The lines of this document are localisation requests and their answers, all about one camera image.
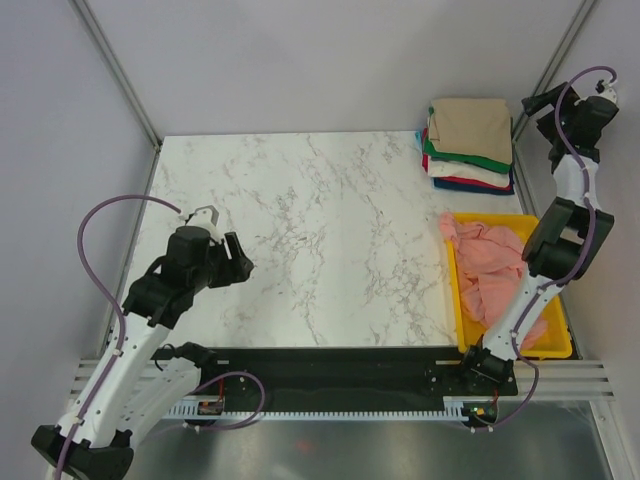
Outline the beige t shirt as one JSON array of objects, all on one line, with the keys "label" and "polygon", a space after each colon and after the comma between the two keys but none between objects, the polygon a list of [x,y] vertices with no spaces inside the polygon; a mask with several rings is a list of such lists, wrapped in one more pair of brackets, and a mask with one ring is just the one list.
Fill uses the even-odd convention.
[{"label": "beige t shirt", "polygon": [[438,153],[512,164],[511,114],[500,98],[441,98],[431,102],[429,140]]}]

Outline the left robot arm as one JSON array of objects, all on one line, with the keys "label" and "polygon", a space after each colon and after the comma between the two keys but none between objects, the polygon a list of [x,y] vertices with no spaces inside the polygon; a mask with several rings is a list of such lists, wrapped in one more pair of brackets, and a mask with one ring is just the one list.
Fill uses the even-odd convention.
[{"label": "left robot arm", "polygon": [[182,397],[208,393],[218,367],[197,344],[179,347],[144,389],[146,365],[204,289],[243,283],[254,268],[233,232],[186,225],[169,237],[166,252],[134,281],[104,352],[73,407],[54,425],[41,425],[31,444],[55,478],[122,479],[136,449]]}]

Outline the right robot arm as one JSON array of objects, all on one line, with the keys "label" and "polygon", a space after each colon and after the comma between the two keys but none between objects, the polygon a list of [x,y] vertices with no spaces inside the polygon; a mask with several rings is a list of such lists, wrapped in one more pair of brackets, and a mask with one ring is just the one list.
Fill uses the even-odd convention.
[{"label": "right robot arm", "polygon": [[501,386],[513,373],[526,335],[563,288],[581,278],[614,226],[596,194],[600,165],[597,143],[619,111],[615,89],[599,81],[595,94],[579,96],[568,83],[522,102],[538,119],[537,129],[550,143],[548,158],[556,196],[524,246],[525,273],[514,299],[498,322],[465,352],[458,381],[467,392]]}]

